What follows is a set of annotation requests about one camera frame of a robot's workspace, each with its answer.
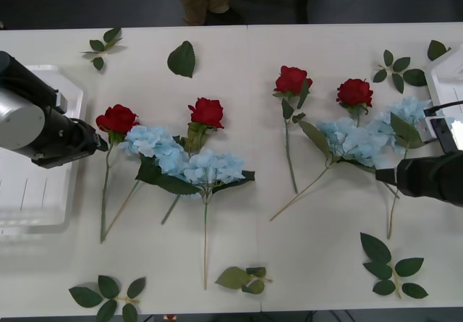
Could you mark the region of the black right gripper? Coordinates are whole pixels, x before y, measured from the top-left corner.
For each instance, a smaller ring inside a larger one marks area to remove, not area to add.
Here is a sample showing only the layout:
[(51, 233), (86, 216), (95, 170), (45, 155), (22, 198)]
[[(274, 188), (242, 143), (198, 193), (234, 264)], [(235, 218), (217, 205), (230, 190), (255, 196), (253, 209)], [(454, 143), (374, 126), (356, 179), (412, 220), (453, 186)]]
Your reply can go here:
[(408, 158), (396, 168), (377, 169), (375, 179), (396, 185), (401, 193), (410, 197), (442, 197), (441, 183), (436, 180), (443, 156)]

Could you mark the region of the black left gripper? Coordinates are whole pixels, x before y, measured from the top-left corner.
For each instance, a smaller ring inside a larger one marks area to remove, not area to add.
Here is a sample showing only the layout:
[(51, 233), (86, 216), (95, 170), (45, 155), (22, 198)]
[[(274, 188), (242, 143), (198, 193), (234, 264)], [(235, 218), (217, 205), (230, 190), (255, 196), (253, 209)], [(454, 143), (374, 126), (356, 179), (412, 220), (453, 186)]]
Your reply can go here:
[(67, 156), (67, 162), (72, 162), (93, 155), (97, 150), (107, 152), (108, 143), (96, 133), (95, 129), (81, 119), (71, 118), (78, 131), (77, 146)]

